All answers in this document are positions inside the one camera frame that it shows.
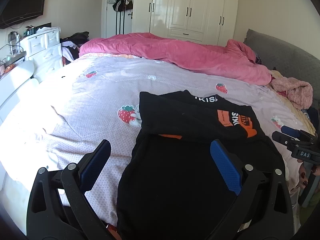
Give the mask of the right hand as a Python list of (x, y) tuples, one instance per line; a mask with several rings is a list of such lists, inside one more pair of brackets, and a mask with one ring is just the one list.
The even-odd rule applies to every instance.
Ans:
[[(299, 184), (298, 186), (301, 189), (305, 189), (306, 186), (308, 185), (308, 178), (307, 178), (307, 171), (305, 169), (304, 163), (302, 160), (297, 160), (299, 163), (301, 163), (300, 168), (299, 168)], [(313, 165), (313, 167), (311, 168), (311, 173), (315, 176), (319, 176), (320, 172), (319, 172), (319, 165)]]

